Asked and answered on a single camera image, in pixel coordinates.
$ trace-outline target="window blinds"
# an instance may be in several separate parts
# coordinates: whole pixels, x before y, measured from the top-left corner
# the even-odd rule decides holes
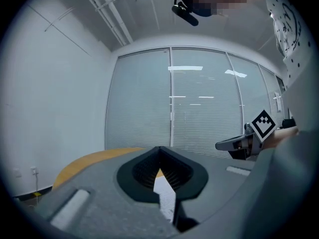
[[[242,134],[238,88],[224,53],[173,49],[173,146],[198,154],[228,157],[215,143]]]
[[[284,120],[284,106],[282,102],[281,91],[278,85],[278,81],[276,79],[276,76],[273,73],[269,72],[266,68],[261,66],[260,69],[262,70],[262,73],[267,85],[272,116],[275,119],[277,126],[282,126],[282,123]],[[281,107],[280,112],[278,111],[278,104],[277,104],[277,98],[275,93],[279,94],[278,102]]]
[[[267,88],[259,66],[250,61],[229,55],[243,101],[244,123],[251,122],[265,109],[271,112]]]
[[[170,143],[169,50],[119,58],[106,116],[106,148]]]

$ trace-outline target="white wall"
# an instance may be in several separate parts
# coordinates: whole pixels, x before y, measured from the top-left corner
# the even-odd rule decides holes
[[[10,193],[51,186],[73,160],[104,150],[110,51],[59,0],[32,0],[0,54],[1,164]],[[18,168],[22,177],[15,178]]]
[[[240,55],[242,57],[248,58],[252,61],[255,61],[261,64],[262,66],[266,67],[267,69],[273,71],[278,76],[281,76],[281,70],[279,69],[279,67],[269,59],[262,56],[257,51],[254,51],[238,43],[204,35],[174,34],[140,39],[130,45],[124,46],[114,51],[112,53],[112,64],[115,63],[118,56],[122,56],[128,53],[145,49],[179,45],[183,47],[198,46],[228,51]]]

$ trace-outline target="wall outlet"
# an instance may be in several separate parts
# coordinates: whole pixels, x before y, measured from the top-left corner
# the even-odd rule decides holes
[[[32,174],[33,174],[33,175],[36,175],[36,174],[38,174],[38,173],[39,173],[38,168],[37,168],[37,167],[35,167],[35,166],[30,167],[30,169],[31,169],[31,172],[32,172]]]
[[[19,168],[14,168],[14,169],[13,169],[13,174],[14,174],[15,178],[22,177],[22,174],[21,174]]]

